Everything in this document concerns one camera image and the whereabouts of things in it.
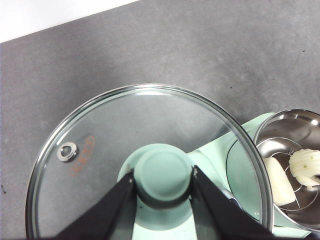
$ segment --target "mint green knob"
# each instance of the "mint green knob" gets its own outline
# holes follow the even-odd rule
[[[155,209],[183,203],[189,196],[192,160],[185,152],[168,144],[146,147],[134,168],[139,197]]]

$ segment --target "metal bowl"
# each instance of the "metal bowl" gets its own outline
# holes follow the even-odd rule
[[[269,117],[253,141],[263,158],[275,157],[293,187],[296,201],[275,210],[301,229],[320,232],[319,186],[302,186],[289,169],[290,156],[300,149],[320,150],[320,115],[307,110],[286,110]]]

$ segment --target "gray concrete surface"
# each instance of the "gray concrete surface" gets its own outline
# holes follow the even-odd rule
[[[124,85],[200,93],[240,123],[320,112],[320,2],[141,0],[1,44],[1,237],[25,237],[28,180],[74,108]]]

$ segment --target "stainless steel rim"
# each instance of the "stainless steel rim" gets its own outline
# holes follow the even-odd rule
[[[208,106],[212,107],[216,111],[221,114],[226,120],[229,122],[226,122],[225,124],[233,130],[236,130],[238,132],[238,137],[241,141],[248,143],[247,146],[244,146],[247,153],[250,155],[251,159],[255,159],[256,161],[253,161],[252,164],[254,165],[254,168],[256,170],[259,170],[256,172],[259,187],[261,189],[261,195],[262,195],[262,216],[260,220],[260,224],[268,229],[269,231],[272,231],[274,226],[274,206],[273,206],[273,200],[272,200],[272,192],[271,192],[271,186],[269,183],[267,171],[264,167],[262,157],[259,154],[259,151],[255,147],[254,142],[249,137],[247,132],[241,127],[241,125],[222,107],[215,104],[211,100],[194,93],[193,91],[186,90],[180,87],[176,86],[170,86],[170,85],[163,85],[163,84],[137,84],[137,85],[129,85],[120,87],[117,89],[113,89],[110,91],[107,91],[105,93],[102,93],[84,104],[80,105],[78,108],[76,108],[74,111],[72,111],[58,126],[57,128],[51,133],[45,144],[42,146],[41,151],[36,159],[36,162],[34,164],[27,195],[26,195],[26,205],[25,205],[25,225],[26,225],[26,235],[28,238],[34,239],[39,236],[39,230],[37,229],[36,223],[36,214],[35,214],[35,204],[34,201],[34,195],[37,194],[37,188],[39,184],[40,176],[37,174],[40,169],[42,169],[43,160],[46,157],[46,154],[49,152],[49,146],[53,143],[56,136],[61,132],[61,130],[71,121],[73,120],[77,115],[79,115],[83,110],[89,108],[90,106],[94,105],[95,103],[110,98],[112,96],[129,92],[132,90],[137,89],[163,89],[163,90],[171,90],[179,93],[186,94],[190,97],[193,97],[194,99],[197,99]]]
[[[266,124],[276,115],[280,115],[282,113],[285,113],[285,112],[290,112],[290,111],[306,111],[306,112],[310,112],[310,113],[313,113],[313,114],[316,114],[316,115],[319,115],[318,113],[316,112],[313,112],[313,111],[309,111],[309,110],[305,110],[305,109],[288,109],[288,110],[283,110],[283,111],[279,111],[273,115],[271,115],[270,117],[268,117],[266,120],[263,121],[263,123],[258,127],[254,137],[253,137],[253,142],[254,144],[257,146],[258,144],[258,136],[259,134],[261,133],[262,129],[266,126]],[[281,209],[280,207],[278,207],[276,204],[273,204],[273,207],[284,217],[286,218],[288,221],[290,221],[292,224],[296,225],[298,228],[300,229],[303,229],[303,230],[307,230],[307,231],[311,231],[311,232],[320,232],[320,230],[317,230],[317,229],[313,229],[313,228],[310,228],[310,227],[307,227],[307,226],[304,226],[296,221],[294,221],[293,219],[291,219],[290,217],[288,217]]]

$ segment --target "white wall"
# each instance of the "white wall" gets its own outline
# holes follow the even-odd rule
[[[0,0],[0,43],[137,0]]]

